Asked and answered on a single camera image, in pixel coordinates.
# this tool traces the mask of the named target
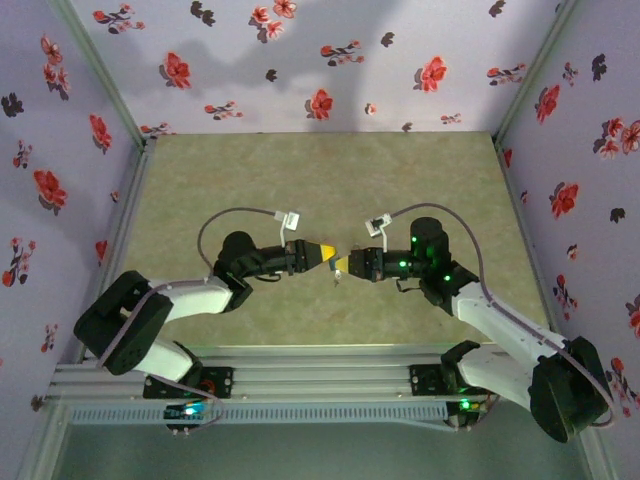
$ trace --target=gray cable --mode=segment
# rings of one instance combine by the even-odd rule
[[[560,347],[560,346],[556,345],[554,342],[549,340],[543,334],[541,334],[538,331],[536,331],[535,329],[531,328],[529,325],[524,323],[522,320],[520,320],[515,315],[511,314],[511,312],[508,312],[505,308],[503,308],[498,302],[496,302],[494,300],[493,296],[489,292],[489,288],[487,287],[487,283],[486,283],[486,280],[485,280],[484,259],[482,258],[482,252],[480,251],[480,244],[478,243],[478,239],[476,238],[476,236],[474,235],[473,231],[471,230],[471,227],[469,227],[467,222],[465,222],[464,219],[460,215],[458,215],[456,212],[454,212],[450,208],[445,207],[444,205],[440,205],[438,203],[425,202],[425,203],[417,203],[415,205],[411,205],[410,207],[403,208],[402,210],[398,210],[397,212],[391,214],[391,218],[393,219],[393,218],[399,217],[400,215],[402,215],[404,213],[407,213],[407,212],[409,212],[411,210],[415,210],[416,208],[421,208],[421,207],[437,208],[438,210],[442,210],[444,212],[447,212],[449,215],[451,215],[453,218],[455,218],[458,221],[458,223],[460,223],[460,225],[462,225],[464,227],[464,229],[467,231],[467,234],[469,235],[469,238],[471,239],[471,242],[473,243],[473,247],[476,250],[476,256],[478,257],[478,271],[479,271],[479,275],[478,276],[480,277],[480,285],[482,287],[482,292],[484,293],[485,297],[487,297],[487,300],[489,300],[489,304],[493,308],[498,310],[500,313],[502,313],[509,320],[514,322],[516,325],[518,325],[520,328],[522,328],[524,331],[526,331],[530,335],[533,335],[540,342],[542,342],[543,344],[547,345],[548,347],[551,347],[556,352],[558,352],[576,370],[578,370],[582,375],[584,375],[584,377],[587,380],[589,380],[591,385],[593,385],[593,387],[598,391],[598,393],[602,396],[602,398],[605,399],[605,401],[607,402],[607,405],[609,406],[609,411],[611,412],[611,417],[608,420],[606,420],[606,421],[604,421],[602,423],[593,423],[591,426],[598,427],[598,428],[606,428],[606,427],[610,427],[611,425],[613,425],[613,423],[615,422],[615,406],[614,406],[614,403],[613,403],[613,399],[607,393],[607,391],[604,389],[604,387],[602,385],[600,385],[600,382],[598,382],[598,380],[596,380],[594,378],[594,376],[591,375],[591,373],[586,368],[584,368],[576,359],[574,359],[571,355],[569,355],[567,352],[565,352],[563,347]]]
[[[272,212],[270,210],[263,210],[261,208],[253,208],[253,207],[233,207],[233,208],[227,208],[226,210],[222,210],[221,212],[216,213],[215,215],[212,215],[211,217],[209,217],[207,219],[206,222],[204,222],[204,224],[202,225],[202,227],[200,227],[200,231],[198,232],[198,240],[196,242],[196,246],[198,247],[198,253],[200,254],[200,257],[202,258],[202,260],[204,260],[204,263],[207,264],[207,266],[209,267],[209,274],[213,275],[213,264],[211,263],[211,261],[209,260],[209,258],[207,258],[207,256],[205,255],[204,251],[202,250],[202,235],[204,234],[204,231],[206,230],[206,228],[209,226],[209,224],[211,222],[213,222],[215,219],[217,219],[218,217],[221,217],[222,215],[224,215],[225,213],[231,213],[231,212],[254,212],[254,213],[264,213],[265,215],[271,215],[272,217],[275,217],[276,212]]]

